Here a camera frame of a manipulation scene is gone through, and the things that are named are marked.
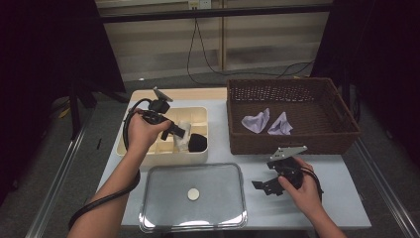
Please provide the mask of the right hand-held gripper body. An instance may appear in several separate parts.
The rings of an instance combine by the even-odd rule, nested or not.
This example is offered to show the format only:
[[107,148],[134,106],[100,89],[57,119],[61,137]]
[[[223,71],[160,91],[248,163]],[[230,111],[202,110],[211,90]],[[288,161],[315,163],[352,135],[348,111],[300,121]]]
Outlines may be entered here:
[[278,147],[266,164],[271,170],[275,170],[279,176],[285,177],[296,189],[299,189],[303,183],[303,172],[294,156],[306,150],[306,146]]

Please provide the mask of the cream compartment storage box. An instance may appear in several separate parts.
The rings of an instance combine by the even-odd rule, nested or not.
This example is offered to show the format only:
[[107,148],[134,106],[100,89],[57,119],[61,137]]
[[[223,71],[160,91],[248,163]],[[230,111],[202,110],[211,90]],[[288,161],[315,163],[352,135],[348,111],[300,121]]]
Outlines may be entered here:
[[151,145],[146,157],[142,162],[143,167],[173,166],[203,164],[208,154],[208,113],[205,107],[174,107],[170,108],[165,117],[173,121],[177,126],[180,121],[191,123],[190,135],[200,134],[207,138],[207,149],[201,153],[178,152],[174,146],[173,137],[169,134],[166,141],[161,138]]

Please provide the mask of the black sock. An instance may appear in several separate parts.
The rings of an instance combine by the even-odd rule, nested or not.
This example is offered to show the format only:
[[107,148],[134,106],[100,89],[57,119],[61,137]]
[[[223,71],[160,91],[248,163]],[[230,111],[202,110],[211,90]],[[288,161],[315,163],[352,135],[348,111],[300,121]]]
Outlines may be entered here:
[[207,138],[200,134],[191,134],[188,142],[188,151],[190,153],[201,153],[207,149]]

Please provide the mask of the person's right hand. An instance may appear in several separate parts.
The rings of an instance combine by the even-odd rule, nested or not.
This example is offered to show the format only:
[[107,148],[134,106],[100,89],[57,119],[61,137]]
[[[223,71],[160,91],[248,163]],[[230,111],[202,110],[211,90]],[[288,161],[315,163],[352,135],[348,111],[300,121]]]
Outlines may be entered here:
[[324,209],[319,198],[316,181],[312,176],[308,174],[303,175],[303,183],[300,189],[296,189],[284,177],[279,177],[278,182],[310,221],[315,221],[322,216]]

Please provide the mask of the brown wicker basket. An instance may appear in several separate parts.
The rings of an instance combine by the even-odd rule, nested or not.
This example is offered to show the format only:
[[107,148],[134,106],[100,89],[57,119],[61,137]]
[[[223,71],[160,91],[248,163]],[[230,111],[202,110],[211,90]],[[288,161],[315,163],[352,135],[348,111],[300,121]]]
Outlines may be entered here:
[[[242,120],[269,110],[269,124],[282,113],[288,135],[254,133]],[[230,79],[227,82],[230,150],[234,155],[271,154],[277,148],[305,146],[309,154],[341,155],[360,128],[329,78]]]

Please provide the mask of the black horizontal bar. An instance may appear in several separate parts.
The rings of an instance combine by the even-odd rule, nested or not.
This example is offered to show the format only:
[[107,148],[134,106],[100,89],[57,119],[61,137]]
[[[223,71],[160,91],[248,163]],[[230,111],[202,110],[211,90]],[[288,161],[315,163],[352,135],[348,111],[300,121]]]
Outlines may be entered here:
[[146,21],[165,21],[199,18],[218,18],[218,17],[240,17],[256,15],[276,15],[276,14],[303,14],[329,12],[333,4],[310,4],[310,5],[289,5],[272,7],[252,7],[252,8],[224,8],[208,10],[182,10],[170,12],[139,13],[125,15],[105,15],[98,18],[103,24],[146,22]]

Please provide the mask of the dark curtain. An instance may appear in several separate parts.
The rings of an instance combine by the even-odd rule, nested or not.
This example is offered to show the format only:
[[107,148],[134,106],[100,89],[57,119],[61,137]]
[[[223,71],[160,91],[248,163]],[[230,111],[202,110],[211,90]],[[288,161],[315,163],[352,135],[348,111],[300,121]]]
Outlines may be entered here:
[[95,0],[0,0],[0,205],[56,99],[92,107],[95,91],[124,90]]
[[333,0],[311,74],[354,84],[420,166],[420,0]]

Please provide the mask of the wooden vertical post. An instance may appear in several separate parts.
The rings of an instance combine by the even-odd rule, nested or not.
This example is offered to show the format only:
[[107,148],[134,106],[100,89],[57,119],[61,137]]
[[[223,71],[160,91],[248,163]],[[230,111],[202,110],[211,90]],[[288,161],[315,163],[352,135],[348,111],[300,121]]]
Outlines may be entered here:
[[[219,0],[220,10],[225,10],[226,4],[225,0]],[[226,20],[225,17],[220,17],[219,21],[219,66],[222,71],[226,69]]]

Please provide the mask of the clear lid with round knob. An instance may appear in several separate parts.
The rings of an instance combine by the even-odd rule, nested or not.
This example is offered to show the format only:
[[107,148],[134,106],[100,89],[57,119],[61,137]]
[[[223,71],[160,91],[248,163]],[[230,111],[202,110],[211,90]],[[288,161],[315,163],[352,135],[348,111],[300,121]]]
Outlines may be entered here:
[[248,214],[239,166],[204,164],[149,170],[139,220],[144,232],[235,229]]

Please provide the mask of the person's left hand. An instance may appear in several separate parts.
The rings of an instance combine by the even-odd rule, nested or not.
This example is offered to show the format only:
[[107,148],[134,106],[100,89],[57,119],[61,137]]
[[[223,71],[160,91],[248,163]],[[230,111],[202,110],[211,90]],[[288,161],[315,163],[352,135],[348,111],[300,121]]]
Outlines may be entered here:
[[158,134],[168,129],[170,125],[168,120],[156,125],[149,124],[140,113],[135,113],[129,123],[127,154],[142,158],[156,141]]

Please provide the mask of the metal floor rail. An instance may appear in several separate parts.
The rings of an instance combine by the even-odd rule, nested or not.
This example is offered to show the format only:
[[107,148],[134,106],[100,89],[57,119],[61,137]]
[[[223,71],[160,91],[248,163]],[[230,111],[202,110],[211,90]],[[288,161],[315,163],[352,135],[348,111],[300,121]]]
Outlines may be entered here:
[[420,238],[420,228],[415,225],[408,210],[387,182],[379,166],[368,151],[366,144],[362,139],[357,139],[355,147],[361,157],[362,164],[366,167],[367,173],[404,237]]
[[66,150],[66,153],[64,154],[58,171],[54,176],[49,191],[44,198],[42,206],[37,212],[37,215],[35,216],[35,219],[32,222],[25,238],[43,238],[47,225],[52,217],[53,209],[62,190],[64,181],[71,169],[73,160],[83,141],[86,128],[89,125],[93,114],[93,109],[87,110],[86,116],[81,123],[81,129],[75,135],[75,137],[70,140],[69,146]]

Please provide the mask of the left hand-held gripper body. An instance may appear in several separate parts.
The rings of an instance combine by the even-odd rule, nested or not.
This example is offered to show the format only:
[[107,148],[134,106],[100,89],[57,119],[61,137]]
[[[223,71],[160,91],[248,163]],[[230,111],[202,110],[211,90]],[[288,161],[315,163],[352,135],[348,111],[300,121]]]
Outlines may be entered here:
[[143,118],[150,124],[156,125],[166,120],[164,114],[170,108],[169,103],[172,99],[161,92],[157,87],[154,88],[156,100],[150,102],[148,109],[143,113]]

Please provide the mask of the white wall socket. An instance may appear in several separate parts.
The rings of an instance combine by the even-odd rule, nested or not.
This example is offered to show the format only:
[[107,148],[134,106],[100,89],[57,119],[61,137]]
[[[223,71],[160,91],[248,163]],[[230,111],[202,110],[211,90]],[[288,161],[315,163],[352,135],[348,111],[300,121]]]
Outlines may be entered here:
[[190,10],[207,10],[212,8],[211,0],[188,0]]

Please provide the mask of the black metal stand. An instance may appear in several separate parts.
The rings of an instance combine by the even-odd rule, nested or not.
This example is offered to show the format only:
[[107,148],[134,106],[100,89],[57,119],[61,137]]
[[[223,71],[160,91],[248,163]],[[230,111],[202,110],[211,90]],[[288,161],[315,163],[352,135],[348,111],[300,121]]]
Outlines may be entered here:
[[128,103],[129,99],[122,95],[113,92],[104,86],[101,86],[91,80],[74,80],[69,87],[69,105],[72,122],[71,139],[74,140],[81,132],[82,123],[80,120],[78,102],[81,102],[85,108],[94,108],[97,100],[94,97],[94,92],[100,92],[120,103]]

